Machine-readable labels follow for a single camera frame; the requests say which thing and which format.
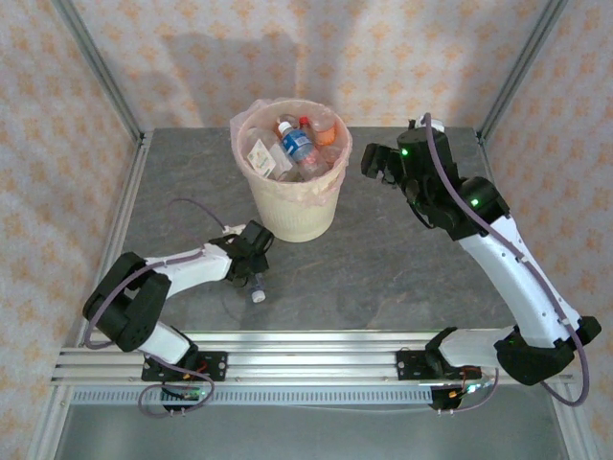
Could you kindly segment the clear unlabelled bottle white cap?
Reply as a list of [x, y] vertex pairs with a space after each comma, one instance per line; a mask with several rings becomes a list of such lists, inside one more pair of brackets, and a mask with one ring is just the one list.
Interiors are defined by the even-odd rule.
[[255, 283], [252, 275], [249, 276], [249, 283], [245, 286], [248, 290], [251, 301], [254, 304], [262, 303], [266, 299], [264, 281], [263, 283]]

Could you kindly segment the orange soda bottle orange cap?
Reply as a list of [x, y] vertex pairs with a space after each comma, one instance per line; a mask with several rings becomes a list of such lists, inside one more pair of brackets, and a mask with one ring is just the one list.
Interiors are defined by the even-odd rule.
[[327, 164], [332, 167], [341, 155], [342, 148], [336, 144], [336, 126], [315, 130], [315, 145]]

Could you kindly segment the crinkled water bottle blue label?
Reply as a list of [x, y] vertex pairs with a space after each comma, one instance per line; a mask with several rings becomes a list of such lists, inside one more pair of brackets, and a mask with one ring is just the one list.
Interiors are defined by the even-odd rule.
[[304, 131], [289, 122], [281, 122], [278, 131], [284, 152], [297, 165], [304, 181], [318, 178], [329, 171], [328, 163]]

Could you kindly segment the cream plastic waste bin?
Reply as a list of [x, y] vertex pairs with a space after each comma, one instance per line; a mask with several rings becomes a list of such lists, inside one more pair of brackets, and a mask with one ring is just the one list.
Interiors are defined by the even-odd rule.
[[305, 206], [271, 195], [252, 196], [263, 225], [285, 242], [308, 242], [323, 235], [331, 226], [338, 202], [336, 198], [324, 206]]

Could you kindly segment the small circuit board green LED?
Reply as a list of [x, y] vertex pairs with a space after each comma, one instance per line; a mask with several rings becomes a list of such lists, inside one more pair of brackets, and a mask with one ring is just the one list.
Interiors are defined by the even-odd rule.
[[209, 391], [203, 391], [200, 387], [164, 386], [161, 391], [169, 401], [196, 403], [209, 396]]
[[475, 392], [477, 392], [479, 390], [489, 388], [493, 384], [494, 384], [493, 380], [489, 380], [489, 381], [486, 381], [486, 382], [467, 384], [467, 385], [462, 386], [459, 389], [451, 390], [449, 392], [448, 396], [449, 396], [450, 399], [461, 399], [465, 395], [473, 394], [473, 393], [475, 393]]

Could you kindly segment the grey metal lower panel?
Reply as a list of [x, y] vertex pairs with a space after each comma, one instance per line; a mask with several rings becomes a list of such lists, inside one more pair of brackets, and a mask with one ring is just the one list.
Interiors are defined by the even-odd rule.
[[569, 460], [551, 405], [502, 393], [453, 416], [429, 410], [210, 406], [151, 420], [74, 406], [54, 460]]

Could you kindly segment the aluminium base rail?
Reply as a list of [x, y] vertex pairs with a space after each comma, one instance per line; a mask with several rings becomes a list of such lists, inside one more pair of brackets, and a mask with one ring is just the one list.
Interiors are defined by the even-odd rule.
[[[398, 386], [396, 352], [420, 350], [433, 332], [194, 332], [201, 349], [228, 353], [226, 385]], [[63, 348], [55, 385], [140, 385], [144, 358], [115, 346]]]

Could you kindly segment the aluminium frame post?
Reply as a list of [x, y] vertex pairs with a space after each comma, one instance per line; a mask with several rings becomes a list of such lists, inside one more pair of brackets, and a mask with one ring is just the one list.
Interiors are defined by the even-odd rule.
[[130, 109], [123, 92], [113, 77], [74, 1], [51, 0], [51, 3], [75, 39], [83, 58], [93, 72], [103, 93], [113, 106], [124, 128], [135, 142], [140, 143], [144, 138], [144, 132], [139, 127], [135, 115]]
[[569, 0], [547, 0], [517, 59], [504, 79], [487, 116], [476, 130], [478, 143], [481, 147], [484, 147], [492, 137], [568, 2]]

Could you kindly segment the aluminium frame leg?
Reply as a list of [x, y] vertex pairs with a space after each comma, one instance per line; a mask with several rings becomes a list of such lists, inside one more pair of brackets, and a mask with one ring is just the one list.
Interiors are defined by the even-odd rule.
[[556, 418], [569, 460], [602, 460], [583, 406], [567, 406], [553, 398]]
[[73, 397], [73, 387], [53, 385], [43, 402], [26, 460], [54, 460]]

